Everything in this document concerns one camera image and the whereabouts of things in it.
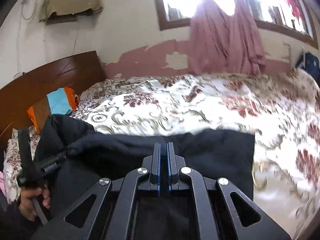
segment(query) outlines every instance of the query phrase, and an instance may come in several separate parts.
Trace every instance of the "hand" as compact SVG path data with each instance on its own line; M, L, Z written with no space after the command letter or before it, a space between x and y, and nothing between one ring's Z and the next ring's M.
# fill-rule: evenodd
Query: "hand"
M36 217L38 216L35 209L33 208L33 204L31 198L37 197L39 195L43 195L43 206L46 208L50 208L50 192L47 186L44 188L26 188L22 187L20 193L20 200L21 203L19 205L19 210L21 214L27 218L28 220L35 221Z

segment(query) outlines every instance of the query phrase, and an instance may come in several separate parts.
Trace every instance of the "white wall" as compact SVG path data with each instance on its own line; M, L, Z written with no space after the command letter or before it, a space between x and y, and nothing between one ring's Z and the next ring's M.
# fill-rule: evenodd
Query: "white wall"
M17 33L19 28L21 1L14 5L0 28L0 88L9 83L18 72ZM32 13L35 0L24 6L24 15ZM188 40L189 27L159 31L154 0L102 0L104 10L92 17L79 17L78 22L48 25L39 23L38 0L35 17L21 21L20 62L21 71L27 72L48 62L75 54L96 50L101 61L117 62L127 51L142 46L155 45L176 39ZM318 39L320 25L314 18ZM291 37L260 30L265 51L271 58L287 61L287 42L292 46L292 62L301 53L301 45L319 56L319 51Z

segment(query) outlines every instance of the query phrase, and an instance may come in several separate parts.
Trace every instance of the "wooden window frame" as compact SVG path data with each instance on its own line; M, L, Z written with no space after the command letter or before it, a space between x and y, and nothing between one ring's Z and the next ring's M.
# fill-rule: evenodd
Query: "wooden window frame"
M265 29L265 30L269 30L269 31L273 31L273 32L277 32L280 34L290 36L292 38L295 38L299 41L307 43L307 44L311 45L312 47L318 49L318 40L317 40L317 36L316 36L316 29L314 26L313 18L311 16L310 10L309 10L308 5L306 4L305 0L302 0L302 1L304 3L304 7L306 8L306 11L308 14L313 39L307 35L304 35L300 32L297 32L295 30L286 28L284 26L279 26L277 24L270 23L270 22L255 20L257 27L259 29ZM185 26L190 25L191 18L184 18L184 19L179 19L179 20L175 20L175 21L168 21L166 11L164 8L164 4L163 4L163 0L155 0L155 3L156 3L156 11L157 11L158 21L159 21L159 28L161 31L167 30L167 29L185 27Z

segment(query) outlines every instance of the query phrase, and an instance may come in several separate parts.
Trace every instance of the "headboard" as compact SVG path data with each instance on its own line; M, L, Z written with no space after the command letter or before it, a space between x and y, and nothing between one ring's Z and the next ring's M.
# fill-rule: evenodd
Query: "headboard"
M6 149L12 128L32 125L27 109L48 93L69 86L80 95L105 80L97 53L85 52L38 67L0 89L0 147Z

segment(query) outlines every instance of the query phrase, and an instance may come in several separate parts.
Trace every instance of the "silver bolt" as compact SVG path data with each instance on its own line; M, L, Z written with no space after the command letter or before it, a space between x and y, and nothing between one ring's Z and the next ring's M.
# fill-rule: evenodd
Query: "silver bolt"
M101 178L101 179L99 180L99 184L100 184L101 186L108 185L109 182L110 182L110 179L108 179L108 178Z
M229 180L227 180L226 178L220 178L220 179L218 179L218 182L221 185L228 185Z
M181 168L181 172L184 174L189 174L191 172L191 169L189 167L183 167Z
M139 173L139 174L146 174L147 172L148 172L148 169L147 169L147 168L143 168L143 167L142 167L142 168L139 168L139 169L138 169L138 173Z

